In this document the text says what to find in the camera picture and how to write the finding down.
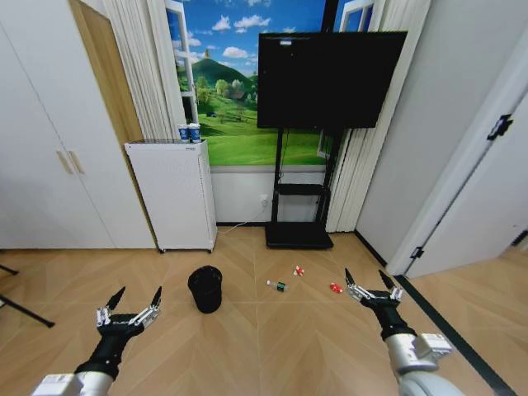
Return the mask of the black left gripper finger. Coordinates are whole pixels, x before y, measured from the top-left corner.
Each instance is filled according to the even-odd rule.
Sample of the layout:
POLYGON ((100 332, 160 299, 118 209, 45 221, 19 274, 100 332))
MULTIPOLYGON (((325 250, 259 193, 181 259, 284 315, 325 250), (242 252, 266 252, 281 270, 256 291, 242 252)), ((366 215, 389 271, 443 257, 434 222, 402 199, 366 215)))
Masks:
POLYGON ((148 328, 160 314, 162 297, 162 286, 159 286, 151 304, 132 318, 132 324, 136 327, 148 328))
POLYGON ((106 305, 97 309, 96 325, 98 328, 111 323, 112 311, 116 308, 124 293, 125 287, 123 286, 118 292, 109 298, 106 305))

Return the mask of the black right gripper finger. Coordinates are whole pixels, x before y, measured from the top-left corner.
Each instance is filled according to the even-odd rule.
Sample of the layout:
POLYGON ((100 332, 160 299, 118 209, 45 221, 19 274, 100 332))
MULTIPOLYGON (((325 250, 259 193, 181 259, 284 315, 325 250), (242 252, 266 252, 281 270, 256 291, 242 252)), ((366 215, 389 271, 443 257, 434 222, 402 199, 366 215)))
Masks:
POLYGON ((345 280, 347 292, 354 300, 361 302, 362 300, 368 300, 371 298, 371 293, 355 283, 347 268, 345 269, 345 280))
POLYGON ((392 278, 379 270, 379 275, 384 282, 384 285, 389 290, 389 298, 400 302, 403 297, 403 289, 394 284, 392 278))

